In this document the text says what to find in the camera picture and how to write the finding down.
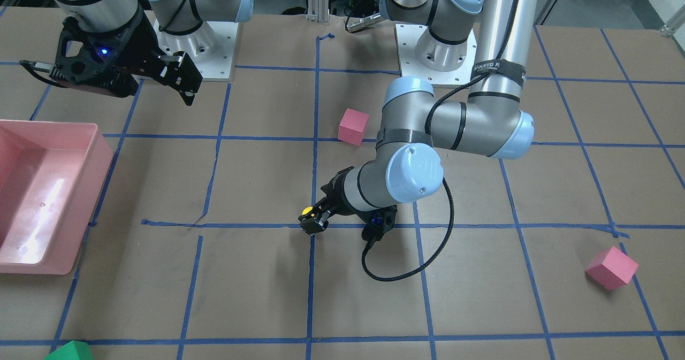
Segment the pink cube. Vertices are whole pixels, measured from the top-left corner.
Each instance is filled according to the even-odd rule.
[[[369,114],[347,109],[338,127],[338,139],[353,145],[361,145],[368,123]]]
[[[598,253],[585,270],[590,277],[608,290],[629,284],[638,263],[627,257],[619,248],[611,248]]]

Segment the pink plastic tray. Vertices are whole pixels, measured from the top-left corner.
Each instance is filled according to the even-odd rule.
[[[111,160],[96,124],[0,120],[0,272],[71,271]]]

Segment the cube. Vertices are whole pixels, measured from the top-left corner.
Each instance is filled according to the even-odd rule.
[[[338,127],[338,139],[353,145],[361,145],[368,123],[369,114],[347,109]]]
[[[93,360],[88,344],[82,341],[69,341],[58,350],[45,357],[45,360]]]
[[[619,248],[612,246],[598,253],[585,273],[606,289],[614,290],[629,284],[637,269],[637,262],[627,257]]]

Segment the blue tape grid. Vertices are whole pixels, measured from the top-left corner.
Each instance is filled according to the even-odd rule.
[[[683,178],[680,176],[680,172],[678,172],[678,168],[675,167],[675,163],[673,163],[673,160],[671,158],[671,155],[668,153],[668,150],[664,147],[664,143],[661,140],[661,136],[659,135],[658,131],[656,131],[656,127],[654,126],[654,123],[651,121],[651,118],[649,118],[649,114],[646,112],[646,109],[644,108],[644,104],[640,97],[638,96],[638,92],[635,90],[635,86],[631,82],[630,78],[628,77],[628,74],[626,73],[626,69],[623,68],[623,65],[621,64],[621,61],[619,60],[619,56],[616,55],[616,51],[614,51],[614,48],[611,46],[611,43],[609,42],[609,38],[607,38],[606,33],[604,33],[603,29],[599,30],[602,33],[602,36],[604,37],[604,41],[606,41],[606,45],[609,46],[609,50],[611,51],[611,54],[614,56],[614,59],[616,59],[616,63],[618,63],[619,68],[621,69],[621,72],[623,73],[623,76],[626,77],[626,82],[628,83],[628,86],[630,86],[630,90],[633,92],[633,95],[635,95],[635,99],[638,101],[638,104],[640,105],[640,109],[642,109],[644,118],[646,121],[649,123],[649,127],[651,127],[651,131],[654,132],[654,135],[656,136],[656,140],[659,142],[659,145],[664,151],[664,154],[666,155],[666,158],[668,158],[668,162],[671,164],[671,167],[673,168],[673,172],[675,172],[676,177],[678,177],[678,180],[680,181],[680,186],[685,188],[685,182],[683,182]]]
[[[2,14],[5,12],[7,7],[3,7],[0,10],[0,17]],[[668,145],[664,144],[661,141],[660,136],[658,135],[658,132],[656,130],[656,127],[653,125],[651,122],[651,119],[649,118],[648,113],[646,112],[646,109],[644,109],[644,106],[640,100],[640,97],[638,96],[637,92],[634,89],[635,84],[658,84],[658,85],[685,85],[685,82],[666,82],[666,81],[649,81],[649,80],[631,80],[629,79],[626,71],[623,69],[623,65],[621,65],[621,62],[619,61],[618,56],[616,55],[615,51],[613,50],[611,43],[609,42],[606,34],[604,31],[602,31],[602,35],[604,36],[604,39],[606,40],[607,45],[609,46],[612,54],[614,55],[614,58],[616,59],[616,62],[619,64],[619,67],[621,68],[624,77],[626,77],[625,80],[601,80],[601,79],[582,79],[582,78],[559,78],[555,75],[553,72],[550,60],[546,54],[546,50],[543,46],[542,39],[540,37],[540,34],[538,33],[537,28],[535,28],[536,31],[536,36],[538,37],[538,40],[540,41],[541,47],[543,48],[543,53],[545,55],[546,61],[548,62],[548,65],[550,66],[550,70],[552,71],[553,77],[548,78],[548,77],[534,77],[531,76],[529,77],[530,80],[553,80],[557,83],[558,89],[560,91],[560,94],[562,95],[562,99],[564,98],[563,92],[561,90],[561,87],[559,85],[559,81],[579,81],[579,82],[607,82],[607,83],[627,83],[631,87],[631,90],[633,91],[633,94],[635,95],[636,99],[638,100],[638,103],[641,106],[641,109],[643,110],[643,113],[648,120],[653,132],[655,133],[655,136],[658,139],[659,144],[658,145],[650,145],[650,144],[621,144],[621,143],[583,143],[582,139],[580,138],[580,133],[577,131],[577,127],[575,126],[575,123],[573,124],[574,129],[576,130],[576,133],[578,135],[579,142],[578,143],[562,143],[562,142],[535,142],[535,145],[569,145],[569,146],[580,146],[584,149],[585,146],[597,146],[597,147],[627,147],[627,148],[662,148],[666,157],[668,158],[669,162],[671,163],[671,166],[674,169],[675,174],[677,175],[678,179],[680,180],[681,184],[685,187],[683,184],[682,177],[680,176],[680,173],[678,172],[677,168],[675,167],[675,164],[673,163],[673,160],[671,159],[670,155],[668,154],[668,148],[685,148],[685,145]],[[321,69],[319,67],[319,59],[320,59],[320,53],[319,53],[319,41],[323,40],[327,37],[333,37],[332,34],[329,34],[327,36],[324,36],[323,38],[316,38],[316,67],[314,69],[307,68],[307,67],[262,67],[262,66],[246,66],[246,65],[238,65],[236,66],[237,68],[245,68],[245,69],[264,69],[264,70],[296,70],[296,71],[313,71],[316,73],[316,96],[315,96],[315,136],[313,138],[297,138],[297,137],[277,137],[277,136],[224,136],[222,134],[223,130],[223,124],[225,121],[225,114],[227,110],[227,104],[228,104],[228,95],[230,92],[230,85],[227,87],[227,94],[226,94],[226,99],[225,99],[225,104],[223,108],[223,113],[220,121],[220,129],[217,133],[216,136],[204,136],[204,135],[129,135],[127,134],[127,129],[130,124],[132,114],[134,113],[135,109],[135,104],[137,103],[137,100],[140,95],[140,89],[142,88],[142,81],[140,81],[140,86],[139,90],[136,92],[134,101],[132,102],[132,106],[130,108],[129,114],[127,116],[127,120],[125,122],[124,128],[122,130],[122,133],[120,134],[107,134],[105,136],[109,137],[117,137],[119,138],[119,143],[117,147],[117,151],[115,152],[115,155],[113,156],[112,163],[110,165],[110,169],[108,171],[107,178],[105,180],[105,184],[103,185],[103,191],[101,193],[100,199],[98,199],[98,204],[96,205],[96,210],[93,215],[93,221],[91,221],[90,225],[86,229],[86,232],[83,236],[83,249],[81,250],[81,257],[79,258],[79,262],[77,264],[75,274],[69,289],[69,293],[65,302],[64,310],[62,312],[61,318],[59,320],[58,328],[56,331],[56,335],[53,340],[0,340],[0,346],[51,346],[51,350],[54,350],[56,346],[58,345],[64,345],[65,343],[68,343],[71,340],[62,340],[61,333],[62,329],[64,328],[64,323],[66,321],[66,316],[68,314],[69,307],[71,306],[71,301],[73,299],[73,294],[76,288],[76,285],[78,284],[78,279],[79,279],[79,273],[81,270],[81,265],[83,262],[83,253],[85,252],[86,248],[86,241],[88,238],[88,232],[90,230],[90,227],[95,226],[97,216],[100,214],[100,210],[102,207],[103,199],[105,197],[105,194],[107,192],[107,188],[109,186],[110,180],[112,178],[112,173],[113,169],[115,169],[115,165],[117,163],[118,155],[120,153],[120,150],[123,145],[123,141],[126,138],[184,138],[184,139],[216,139],[216,155],[215,155],[215,165],[212,170],[212,178],[210,178],[210,183],[208,184],[208,196],[205,199],[205,207],[203,209],[203,214],[206,214],[207,209],[208,209],[208,204],[209,204],[209,199],[210,199],[210,190],[213,182],[213,177],[216,172],[216,159],[218,159],[218,153],[220,150],[220,142],[222,139],[255,139],[255,140],[279,140],[279,141],[313,141],[315,142],[314,146],[314,162],[313,162],[313,201],[316,198],[315,190],[316,190],[316,143],[318,141],[338,141],[337,139],[318,139],[316,134],[316,130],[318,130],[318,75],[321,72],[347,72],[347,73],[387,73],[390,75],[399,75],[399,71],[390,71],[390,70],[338,70],[338,69]],[[19,65],[18,62],[0,62],[0,65]],[[44,93],[42,94],[41,100],[39,101],[39,104],[36,107],[36,110],[31,116],[31,120],[36,119],[37,114],[39,113],[39,110],[42,107],[42,104],[44,100],[47,97],[47,94],[49,92],[49,87],[46,87]],[[572,114],[570,113],[570,109],[568,109],[568,105],[565,102],[565,105],[567,106],[567,111],[572,119],[573,122],[573,117]],[[373,142],[375,141],[374,139],[364,139],[365,142]],[[592,174],[594,175],[594,171],[591,167],[591,162],[589,161],[589,156],[587,153],[585,153],[585,156],[587,157],[589,167],[592,170]],[[506,168],[504,166],[504,163],[500,160],[501,164],[501,170],[503,177],[505,179],[505,183],[507,186],[507,194],[509,195],[509,201],[511,202],[512,206],[512,214],[514,215],[514,221],[515,224],[480,224],[480,225],[455,225],[455,228],[516,228],[517,232],[519,233],[519,239],[521,241],[521,247],[524,252],[524,257],[526,258],[526,264],[528,265],[528,270],[529,270],[529,276],[531,277],[531,285],[534,288],[534,294],[536,295],[536,302],[538,303],[538,311],[540,312],[541,315],[541,323],[543,324],[543,331],[544,333],[542,334],[513,334],[513,335],[434,335],[432,331],[432,318],[430,314],[430,300],[428,298],[428,288],[425,280],[425,274],[422,273],[422,285],[423,285],[423,292],[424,292],[424,297],[425,297],[425,308],[426,308],[426,314],[427,314],[427,321],[428,321],[428,330],[429,330],[429,335],[428,336],[368,336],[367,338],[355,338],[354,336],[341,336],[340,338],[313,338],[311,335],[311,319],[313,318],[313,279],[314,279],[314,258],[315,258],[315,240],[314,238],[311,238],[311,246],[310,246],[310,284],[309,284],[309,296],[308,296],[308,331],[307,331],[307,336],[306,338],[246,338],[246,339],[231,339],[231,338],[226,338],[226,339],[186,339],[185,335],[187,332],[188,328],[188,323],[190,319],[190,310],[193,302],[193,294],[195,291],[195,282],[196,282],[196,275],[199,267],[199,262],[200,262],[200,256],[201,256],[201,247],[202,247],[202,242],[203,242],[203,237],[199,236],[198,238],[198,243],[197,243],[197,249],[196,249],[196,256],[195,256],[195,263],[193,265],[193,275],[191,277],[191,286],[188,291],[188,301],[186,303],[186,312],[184,314],[184,323],[181,329],[181,337],[178,340],[164,340],[164,339],[159,339],[159,340],[83,340],[91,345],[178,345],[179,350],[178,350],[178,358],[182,358],[183,354],[183,347],[185,345],[202,345],[202,344],[242,344],[242,343],[305,343],[307,345],[307,359],[311,358],[311,343],[312,342],[317,342],[317,343],[325,343],[325,342],[388,342],[388,341],[430,341],[431,343],[431,358],[435,359],[436,354],[435,354],[435,341],[464,341],[464,340],[541,340],[544,339],[547,342],[548,345],[548,350],[550,350],[550,357],[553,358],[553,348],[551,347],[551,339],[557,339],[557,338],[607,338],[608,336],[655,336],[656,339],[658,340],[661,353],[663,354],[664,358],[668,358],[668,355],[666,353],[665,347],[663,346],[663,341],[661,341],[662,336],[685,336],[685,331],[659,331],[656,327],[656,323],[654,323],[653,316],[651,315],[651,312],[649,311],[649,306],[648,303],[646,302],[646,297],[644,297],[644,294],[641,290],[641,287],[639,285],[638,279],[634,277],[634,282],[636,285],[636,289],[638,291],[638,294],[641,298],[641,301],[643,302],[643,306],[645,309],[646,314],[648,314],[648,318],[650,321],[650,324],[652,326],[652,331],[624,331],[624,332],[580,332],[580,333],[550,333],[546,329],[546,322],[545,322],[545,317],[543,313],[543,309],[541,306],[541,303],[539,301],[539,296],[537,294],[537,288],[536,284],[534,282],[534,276],[533,272],[531,269],[529,257],[528,257],[528,250],[526,248],[526,243],[524,242],[523,238],[523,233],[521,231],[522,228],[536,228],[536,227],[550,227],[550,228],[573,228],[573,227],[587,227],[587,228],[594,228],[600,231],[605,231],[608,233],[614,234],[614,236],[624,236],[625,238],[628,238],[628,236],[625,233],[617,232],[615,231],[615,228],[624,228],[624,229],[643,229],[643,228],[660,228],[660,229],[685,229],[685,225],[640,225],[640,224],[614,224],[611,219],[610,215],[608,213],[608,209],[606,208],[607,211],[607,218],[610,221],[610,224],[607,225],[582,225],[582,224],[520,224],[518,221],[518,217],[516,215],[516,209],[514,206],[514,201],[513,201],[513,196],[511,194],[511,188],[509,187],[508,184],[508,178],[506,175]],[[599,181],[596,180],[597,184],[597,189],[602,194],[602,189],[599,186]],[[165,223],[165,222],[154,222],[154,221],[147,221],[144,220],[142,221],[143,224],[149,224],[153,226],[172,226],[172,225],[184,225],[186,224],[174,224],[174,223]],[[296,224],[202,224],[202,225],[194,225],[194,224],[188,224],[187,226],[194,226],[194,227],[213,227],[213,228],[231,228],[231,227],[260,227],[260,228],[269,228],[269,227],[282,227],[282,226],[287,226],[291,228],[299,228],[298,225]],[[332,227],[350,227],[350,228],[359,228],[360,224],[336,224],[333,225]],[[443,224],[420,224],[418,221],[418,211],[416,209],[416,204],[414,203],[414,224],[407,224],[407,225],[398,225],[398,227],[414,227],[416,230],[416,236],[417,236],[417,242],[418,242],[418,253],[419,253],[419,260],[421,263],[423,263],[423,251],[421,249],[421,236],[420,236],[420,228],[438,228],[438,227],[445,227]],[[626,252],[626,248],[623,245],[623,242],[620,243],[621,245],[621,250],[623,252]]]
[[[90,233],[90,228],[97,224],[98,216],[100,216],[100,211],[102,210],[102,204],[103,204],[103,201],[105,200],[105,195],[107,194],[107,190],[110,187],[110,182],[112,181],[112,175],[113,175],[113,172],[115,171],[115,166],[117,165],[119,153],[121,152],[121,148],[123,146],[124,139],[126,139],[124,135],[126,134],[128,127],[131,123],[131,119],[132,119],[133,113],[135,111],[135,105],[138,103],[138,99],[140,97],[140,91],[142,90],[143,83],[144,83],[144,81],[140,80],[140,84],[138,86],[137,91],[135,92],[133,102],[131,103],[131,108],[129,109],[128,116],[126,117],[126,122],[124,123],[124,127],[121,131],[122,136],[120,136],[120,138],[119,138],[117,150],[115,151],[115,153],[113,153],[112,162],[110,163],[110,168],[107,171],[107,175],[105,176],[105,183],[103,183],[102,192],[100,193],[100,197],[98,198],[97,204],[95,205],[95,211],[93,211],[93,218],[90,221],[88,228],[86,228],[85,233],[83,234],[83,243],[81,244],[81,257],[79,257],[79,262],[76,265],[74,277],[71,280],[71,286],[69,287],[69,292],[66,296],[66,301],[64,302],[64,308],[62,309],[62,314],[59,317],[59,323],[58,323],[57,329],[55,331],[55,336],[54,336],[54,338],[50,344],[50,352],[53,352],[54,350],[56,350],[57,346],[60,343],[62,331],[64,330],[64,324],[66,323],[66,316],[68,315],[69,309],[71,308],[71,302],[72,302],[73,297],[74,297],[74,292],[76,291],[76,286],[79,282],[79,278],[80,278],[80,274],[81,274],[81,265],[83,264],[83,258],[86,256],[86,246],[87,246],[87,242],[88,242],[88,233]]]
[[[619,246],[621,246],[621,251],[625,255],[627,255],[628,252],[626,251],[626,246],[623,245],[623,242],[619,242]],[[649,306],[646,303],[646,297],[644,297],[644,293],[642,292],[642,287],[640,286],[640,282],[638,281],[637,275],[633,275],[633,282],[635,283],[635,289],[637,289],[638,295],[640,296],[640,301],[642,301],[642,303],[643,303],[644,313],[646,313],[646,317],[649,320],[649,324],[651,325],[651,329],[654,333],[654,336],[656,337],[656,341],[659,344],[659,348],[661,350],[661,355],[663,355],[664,360],[668,360],[668,353],[666,353],[666,347],[664,346],[663,340],[661,340],[661,334],[660,334],[659,330],[656,328],[654,316],[651,314],[651,311],[649,310]]]
[[[514,204],[514,196],[512,195],[511,186],[509,186],[509,177],[507,176],[506,168],[504,167],[504,161],[500,158],[499,168],[502,170],[502,178],[504,179],[504,185],[507,189],[507,197],[509,197],[509,205],[512,208],[512,216],[514,217],[514,223],[516,223],[516,232],[519,234],[519,242],[521,244],[521,250],[523,251],[523,258],[526,260],[526,268],[528,268],[528,277],[530,279],[530,284],[533,287],[533,295],[535,296],[535,303],[538,306],[538,314],[540,315],[540,323],[543,327],[543,335],[545,336],[545,341],[547,344],[547,350],[550,352],[550,360],[555,360],[554,348],[552,348],[552,341],[550,338],[550,329],[547,327],[547,320],[545,318],[545,311],[543,311],[543,302],[540,300],[540,294],[538,292],[538,285],[535,282],[535,274],[533,273],[533,265],[530,262],[530,256],[528,255],[528,246],[526,246],[526,239],[523,237],[523,230],[521,230],[521,224],[519,223],[519,215],[516,213],[516,205]]]
[[[414,230],[416,231],[416,248],[418,249],[418,264],[423,265],[423,239],[421,238],[421,222],[418,220],[418,205],[416,202],[412,204],[414,210]],[[421,287],[423,288],[423,305],[426,309],[426,324],[428,325],[428,339],[430,345],[431,360],[438,359],[438,353],[435,350],[435,332],[433,331],[433,314],[430,311],[430,296],[428,295],[428,281],[426,280],[426,271],[421,271]]]
[[[556,78],[556,72],[554,71],[554,67],[552,66],[552,63],[550,61],[550,56],[547,54],[547,50],[545,49],[545,45],[543,44],[543,39],[540,37],[540,32],[538,31],[538,28],[533,26],[533,29],[535,30],[535,35],[538,38],[538,42],[540,42],[540,47],[543,50],[543,55],[545,56],[545,60],[547,62],[547,65],[550,67],[550,72],[552,73],[552,76]],[[558,80],[555,80],[557,89],[559,91],[559,95],[561,95],[561,100],[564,103],[564,107],[566,108],[566,111],[568,113],[568,118],[570,119],[570,124],[573,126],[573,131],[575,131],[575,136],[578,138],[578,143],[580,144],[580,148],[583,151],[583,155],[585,155],[585,161],[588,163],[588,168],[590,169],[590,174],[592,174],[592,179],[595,182],[595,186],[597,186],[597,191],[599,192],[599,198],[602,200],[602,206],[604,206],[604,212],[606,213],[606,218],[609,221],[609,227],[614,230],[615,223],[614,220],[611,218],[611,213],[609,212],[609,205],[607,205],[606,199],[604,199],[604,191],[602,190],[601,185],[599,184],[599,179],[597,179],[597,174],[595,173],[595,167],[592,165],[592,161],[590,160],[590,155],[588,154],[587,148],[585,148],[585,144],[583,143],[583,139],[580,136],[580,131],[578,130],[578,126],[575,123],[575,119],[573,119],[573,114],[570,112],[570,106],[568,106],[568,102],[566,100],[566,95],[564,95],[564,91],[561,88],[561,84],[559,83]]]

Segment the velcro strap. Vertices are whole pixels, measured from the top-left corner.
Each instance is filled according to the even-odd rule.
[[[485,60],[473,65],[471,79],[482,73],[500,73],[523,87],[526,82],[526,68],[506,59]]]

